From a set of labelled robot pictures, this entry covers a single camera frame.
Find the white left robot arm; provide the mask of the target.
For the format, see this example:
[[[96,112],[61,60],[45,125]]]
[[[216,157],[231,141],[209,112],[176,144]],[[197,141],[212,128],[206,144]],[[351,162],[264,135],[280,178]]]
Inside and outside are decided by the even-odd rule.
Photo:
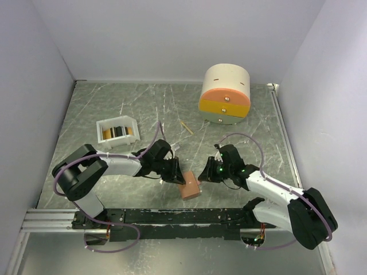
[[[110,221],[106,208],[92,191],[99,179],[107,175],[146,178],[151,172],[164,182],[186,184],[178,157],[163,139],[128,155],[108,154],[85,144],[56,165],[52,176],[63,196],[85,214],[89,225],[99,229]]]

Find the pink leather card holder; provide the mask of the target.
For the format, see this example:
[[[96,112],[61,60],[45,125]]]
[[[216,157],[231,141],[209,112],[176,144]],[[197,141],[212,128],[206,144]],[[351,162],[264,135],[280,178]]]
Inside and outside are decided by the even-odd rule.
[[[192,199],[200,195],[199,181],[195,177],[193,171],[187,171],[183,173],[185,184],[178,186],[181,198],[183,200]]]

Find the white card storage box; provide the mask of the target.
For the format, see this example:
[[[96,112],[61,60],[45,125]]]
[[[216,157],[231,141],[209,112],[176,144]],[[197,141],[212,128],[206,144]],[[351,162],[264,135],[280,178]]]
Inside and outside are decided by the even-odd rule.
[[[140,140],[137,122],[129,116],[97,121],[96,130],[98,144],[109,150]]]

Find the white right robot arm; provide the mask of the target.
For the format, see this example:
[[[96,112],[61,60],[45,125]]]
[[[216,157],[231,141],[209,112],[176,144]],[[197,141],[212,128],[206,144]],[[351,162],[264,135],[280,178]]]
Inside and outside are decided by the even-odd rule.
[[[337,230],[338,223],[317,189],[303,190],[276,181],[259,167],[245,164],[232,144],[217,149],[215,156],[208,157],[199,181],[221,183],[230,179],[238,188],[259,194],[243,207],[238,218],[228,218],[228,224],[276,226],[292,233],[310,250],[328,241]]]

